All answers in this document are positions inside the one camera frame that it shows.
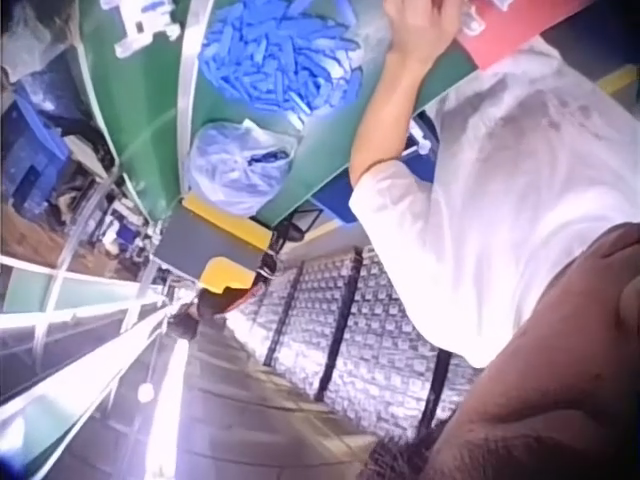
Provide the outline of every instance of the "hair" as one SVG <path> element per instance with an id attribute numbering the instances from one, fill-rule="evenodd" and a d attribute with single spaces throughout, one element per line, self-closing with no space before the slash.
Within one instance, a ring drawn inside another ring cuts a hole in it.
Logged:
<path id="1" fill-rule="evenodd" d="M 449 419 L 411 441 L 385 438 L 374 446 L 358 480 L 602 480 L 640 478 L 637 443 L 601 460 L 542 436 L 461 441 L 447 458 L 432 454 Z"/>

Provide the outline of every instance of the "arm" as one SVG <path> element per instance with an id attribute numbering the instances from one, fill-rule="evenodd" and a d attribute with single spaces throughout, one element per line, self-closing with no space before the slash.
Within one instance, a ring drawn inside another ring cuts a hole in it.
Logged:
<path id="1" fill-rule="evenodd" d="M 402 154 L 420 85 L 458 32 L 462 0 L 385 0 L 384 8 L 392 46 L 351 150 L 354 187 L 373 166 Z"/>

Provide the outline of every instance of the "green panel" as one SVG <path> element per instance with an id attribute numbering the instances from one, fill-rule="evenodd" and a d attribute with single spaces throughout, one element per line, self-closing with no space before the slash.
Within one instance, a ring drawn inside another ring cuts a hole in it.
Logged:
<path id="1" fill-rule="evenodd" d="M 184 24 L 189 1 L 176 2 Z M 176 153 L 176 95 L 182 36 L 155 36 L 144 51 L 119 59 L 125 36 L 117 8 L 80 0 L 80 31 L 100 111 L 125 172 L 149 215 L 165 217 L 180 193 Z"/>
<path id="2" fill-rule="evenodd" d="M 360 119 L 382 72 L 386 47 L 383 47 L 382 39 L 379 40 L 371 45 L 374 54 L 370 57 L 366 54 L 368 61 L 364 64 L 365 76 L 358 102 L 309 122 L 285 185 L 258 213 L 258 218 L 266 225 L 278 223 L 347 167 Z M 466 51 L 457 44 L 452 45 L 425 79 L 416 111 L 475 69 Z"/>
<path id="3" fill-rule="evenodd" d="M 62 281 L 56 310 L 133 300 L 137 291 L 138 285 L 134 283 L 109 284 L 67 278 Z"/>
<path id="4" fill-rule="evenodd" d="M 4 304 L 5 313 L 42 312 L 53 275 L 14 268 Z M 56 310 L 133 300 L 137 284 L 80 279 L 62 281 Z"/>
<path id="5" fill-rule="evenodd" d="M 11 272 L 4 313 L 42 312 L 51 275 L 20 268 Z"/>
<path id="6" fill-rule="evenodd" d="M 179 196 L 175 109 L 181 39 L 171 43 L 158 34 L 144 50 L 117 59 L 113 44 L 124 30 L 118 13 L 103 12 L 97 1 L 80 3 L 82 39 L 102 116 L 142 203 L 153 219 L 163 218 Z M 230 3 L 233 0 L 218 0 L 215 5 L 222 8 Z M 266 225 L 277 223 L 348 163 L 355 131 L 377 84 L 389 42 L 381 0 L 352 3 L 359 21 L 350 35 L 363 46 L 365 76 L 360 98 L 354 105 L 309 121 L 289 178 L 258 214 Z M 174 18 L 181 23 L 188 5 L 189 1 L 178 3 Z M 314 9 L 337 16 L 334 2 L 316 1 Z M 418 106 L 425 106 L 475 69 L 466 52 L 459 45 L 452 46 L 426 80 Z M 242 101 L 223 98 L 202 75 L 198 77 L 192 133 L 208 122 L 245 118 L 270 130 L 298 134 L 283 115 L 256 112 Z"/>

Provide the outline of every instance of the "blue crate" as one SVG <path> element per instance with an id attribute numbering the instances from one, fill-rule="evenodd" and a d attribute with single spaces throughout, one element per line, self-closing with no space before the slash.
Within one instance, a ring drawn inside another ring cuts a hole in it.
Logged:
<path id="1" fill-rule="evenodd" d="M 71 152 L 22 95 L 16 96 L 3 117 L 2 196 L 20 215 L 36 220 L 45 211 Z"/>

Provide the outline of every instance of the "blue plastic item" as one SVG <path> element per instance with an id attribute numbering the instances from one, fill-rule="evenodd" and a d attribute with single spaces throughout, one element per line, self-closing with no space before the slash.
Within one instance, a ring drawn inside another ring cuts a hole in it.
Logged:
<path id="1" fill-rule="evenodd" d="M 189 153 L 189 186 L 218 208 L 251 217 L 280 190 L 296 147 L 296 139 L 249 120 L 205 125 Z"/>
<path id="2" fill-rule="evenodd" d="M 23 93 L 16 91 L 16 101 L 3 115 L 3 148 L 8 153 L 2 165 L 2 196 L 21 216 L 36 221 L 71 154 Z"/>
<path id="3" fill-rule="evenodd" d="M 284 112 L 300 130 L 310 116 L 355 102 L 360 45 L 345 35 L 357 19 L 349 0 L 336 1 L 346 25 L 303 13 L 313 0 L 242 0 L 215 12 L 199 55 L 203 75 L 226 97 Z"/>

